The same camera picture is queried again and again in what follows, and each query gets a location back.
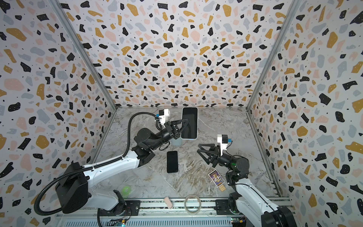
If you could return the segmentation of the phone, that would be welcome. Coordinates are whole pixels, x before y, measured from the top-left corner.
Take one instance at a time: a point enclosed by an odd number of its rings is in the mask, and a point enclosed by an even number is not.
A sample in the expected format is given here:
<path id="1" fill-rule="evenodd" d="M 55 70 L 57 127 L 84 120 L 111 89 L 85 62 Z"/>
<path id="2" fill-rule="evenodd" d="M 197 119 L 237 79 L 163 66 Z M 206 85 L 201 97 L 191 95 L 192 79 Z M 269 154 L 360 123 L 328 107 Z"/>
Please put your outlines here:
<path id="1" fill-rule="evenodd" d="M 183 140 L 196 140 L 198 138 L 198 108 L 197 107 L 184 107 L 182 110 L 182 123 L 183 131 L 181 138 Z"/>

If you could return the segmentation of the light blue phone case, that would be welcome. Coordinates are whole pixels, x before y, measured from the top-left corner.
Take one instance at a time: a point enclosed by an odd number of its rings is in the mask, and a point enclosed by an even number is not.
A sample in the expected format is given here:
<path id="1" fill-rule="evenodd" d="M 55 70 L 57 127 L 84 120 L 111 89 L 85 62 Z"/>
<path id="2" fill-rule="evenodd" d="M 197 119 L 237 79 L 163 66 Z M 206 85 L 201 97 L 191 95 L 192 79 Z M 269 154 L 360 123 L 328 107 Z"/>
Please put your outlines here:
<path id="1" fill-rule="evenodd" d="M 175 146 L 175 147 L 181 147 L 183 145 L 182 138 L 172 139 L 171 140 L 171 145 Z"/>

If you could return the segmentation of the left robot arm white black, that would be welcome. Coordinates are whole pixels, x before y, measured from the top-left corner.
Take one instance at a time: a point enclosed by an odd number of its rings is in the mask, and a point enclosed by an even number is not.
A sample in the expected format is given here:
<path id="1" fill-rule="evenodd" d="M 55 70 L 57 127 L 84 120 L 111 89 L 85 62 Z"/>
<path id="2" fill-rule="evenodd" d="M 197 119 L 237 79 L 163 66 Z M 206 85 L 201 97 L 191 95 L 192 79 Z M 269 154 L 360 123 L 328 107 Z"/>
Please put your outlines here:
<path id="1" fill-rule="evenodd" d="M 127 154 L 85 166 L 72 164 L 65 172 L 66 177 L 56 185 L 61 211 L 69 214 L 81 208 L 98 208 L 111 215 L 124 213 L 127 204 L 119 191 L 108 192 L 93 187 L 121 172 L 147 164 L 155 156 L 154 150 L 179 138 L 188 123 L 187 119 L 166 122 L 165 128 L 158 133 L 143 128 L 134 138 L 137 145 Z"/>

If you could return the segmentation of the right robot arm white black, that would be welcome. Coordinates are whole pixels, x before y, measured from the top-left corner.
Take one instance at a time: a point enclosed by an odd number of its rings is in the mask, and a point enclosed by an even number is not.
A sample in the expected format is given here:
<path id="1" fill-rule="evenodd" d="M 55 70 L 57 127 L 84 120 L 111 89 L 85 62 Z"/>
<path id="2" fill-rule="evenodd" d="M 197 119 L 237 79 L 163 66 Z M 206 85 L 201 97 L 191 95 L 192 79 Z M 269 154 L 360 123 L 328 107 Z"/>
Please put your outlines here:
<path id="1" fill-rule="evenodd" d="M 248 178 L 249 160 L 230 155 L 219 145 L 199 144 L 197 153 L 213 167 L 224 166 L 227 184 L 234 189 L 229 195 L 228 207 L 233 213 L 243 214 L 255 227 L 296 227 L 293 213 L 287 207 L 273 203 Z"/>

